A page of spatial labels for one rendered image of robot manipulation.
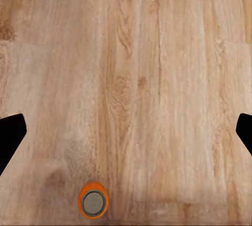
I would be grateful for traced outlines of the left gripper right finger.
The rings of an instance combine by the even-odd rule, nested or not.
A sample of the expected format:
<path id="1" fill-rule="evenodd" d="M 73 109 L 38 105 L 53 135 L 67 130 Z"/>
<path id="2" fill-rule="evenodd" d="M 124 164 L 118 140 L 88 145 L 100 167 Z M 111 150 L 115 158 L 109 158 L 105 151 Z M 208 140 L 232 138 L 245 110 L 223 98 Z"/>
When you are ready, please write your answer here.
<path id="1" fill-rule="evenodd" d="M 239 115 L 236 126 L 236 133 L 252 155 L 252 115 Z"/>

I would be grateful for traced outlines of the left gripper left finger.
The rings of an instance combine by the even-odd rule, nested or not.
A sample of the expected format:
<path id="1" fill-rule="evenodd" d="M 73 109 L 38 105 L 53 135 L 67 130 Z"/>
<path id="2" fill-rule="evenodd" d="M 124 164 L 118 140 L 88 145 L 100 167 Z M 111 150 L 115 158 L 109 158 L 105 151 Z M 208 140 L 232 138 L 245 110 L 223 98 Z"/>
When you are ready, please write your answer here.
<path id="1" fill-rule="evenodd" d="M 0 119 L 0 176 L 27 134 L 24 116 Z"/>

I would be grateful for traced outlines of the can of soda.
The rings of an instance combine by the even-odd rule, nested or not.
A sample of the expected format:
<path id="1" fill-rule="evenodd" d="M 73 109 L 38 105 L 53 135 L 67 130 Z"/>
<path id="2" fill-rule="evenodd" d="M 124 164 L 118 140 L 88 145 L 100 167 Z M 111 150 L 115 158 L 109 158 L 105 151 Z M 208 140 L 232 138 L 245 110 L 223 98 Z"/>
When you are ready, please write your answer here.
<path id="1" fill-rule="evenodd" d="M 107 210 L 109 197 L 104 186 L 96 181 L 88 182 L 78 199 L 79 211 L 88 219 L 97 219 Z"/>

